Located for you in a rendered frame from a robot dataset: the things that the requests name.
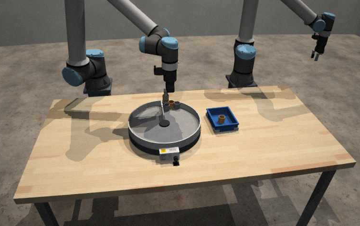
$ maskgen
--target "table leg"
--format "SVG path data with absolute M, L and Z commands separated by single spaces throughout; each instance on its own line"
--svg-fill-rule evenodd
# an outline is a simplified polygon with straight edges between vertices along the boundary
M 313 194 L 311 194 L 310 199 L 306 207 L 304 208 L 303 213 L 300 216 L 299 221 L 297 222 L 296 226 L 307 226 L 308 222 L 310 221 L 311 217 L 314 214 L 319 202 L 322 199 L 325 191 L 328 188 L 329 183 L 331 182 L 336 170 L 322 172 L 319 180 L 317 182 L 316 187 L 314 188 Z
M 35 203 L 35 207 L 38 210 L 44 225 L 59 226 L 59 223 L 57 222 L 49 203 Z

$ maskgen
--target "white control box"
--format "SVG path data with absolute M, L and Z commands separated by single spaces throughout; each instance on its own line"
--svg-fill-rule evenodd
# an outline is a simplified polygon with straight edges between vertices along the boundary
M 180 160 L 180 149 L 179 147 L 171 148 L 161 148 L 159 149 L 159 158 L 161 162 L 172 161 L 174 162 L 174 157 L 177 156 L 178 161 Z

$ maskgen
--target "round gray tray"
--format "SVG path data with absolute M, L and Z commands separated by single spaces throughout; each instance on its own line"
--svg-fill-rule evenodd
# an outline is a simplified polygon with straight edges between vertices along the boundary
M 180 108 L 165 112 L 168 127 L 159 125 L 161 101 L 139 106 L 128 118 L 128 133 L 135 147 L 149 154 L 159 155 L 159 149 L 179 147 L 180 152 L 192 148 L 201 134 L 201 119 L 190 106 L 180 103 Z

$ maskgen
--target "blue joint cap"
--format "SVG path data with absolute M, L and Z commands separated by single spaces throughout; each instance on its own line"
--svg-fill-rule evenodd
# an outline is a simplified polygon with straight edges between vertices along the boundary
M 324 15 L 330 18 L 331 20 L 335 20 L 335 15 L 330 12 L 324 12 Z
M 315 32 L 321 32 L 325 28 L 325 21 L 318 20 L 313 24 L 313 31 Z
M 145 36 L 141 37 L 139 40 L 139 50 L 145 53 Z
M 166 28 L 164 28 L 167 32 L 168 32 L 168 35 L 169 35 L 169 37 L 170 37 L 170 32 L 166 29 Z
M 69 67 L 65 67 L 62 71 L 64 80 L 72 85 L 72 86 L 79 86 L 84 83 L 82 77 L 78 74 L 78 72 L 74 71 Z
M 171 50 L 176 50 L 179 48 L 179 42 L 173 37 L 163 37 L 160 41 L 165 47 Z
M 249 44 L 238 45 L 236 55 L 243 60 L 251 60 L 255 57 L 255 48 Z
M 102 50 L 98 50 L 98 49 L 86 50 L 86 56 L 87 56 L 87 57 L 105 57 L 105 56 L 103 55 L 103 51 L 102 51 Z

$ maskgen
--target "wooden tabletop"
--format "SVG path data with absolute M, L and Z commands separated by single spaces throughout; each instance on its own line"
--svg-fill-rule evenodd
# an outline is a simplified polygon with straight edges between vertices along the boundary
M 128 117 L 162 93 L 54 100 L 14 195 L 17 204 L 235 184 L 353 167 L 356 161 L 286 86 L 169 93 L 194 108 L 201 137 L 180 166 L 138 150 Z M 215 134 L 206 108 L 239 130 Z

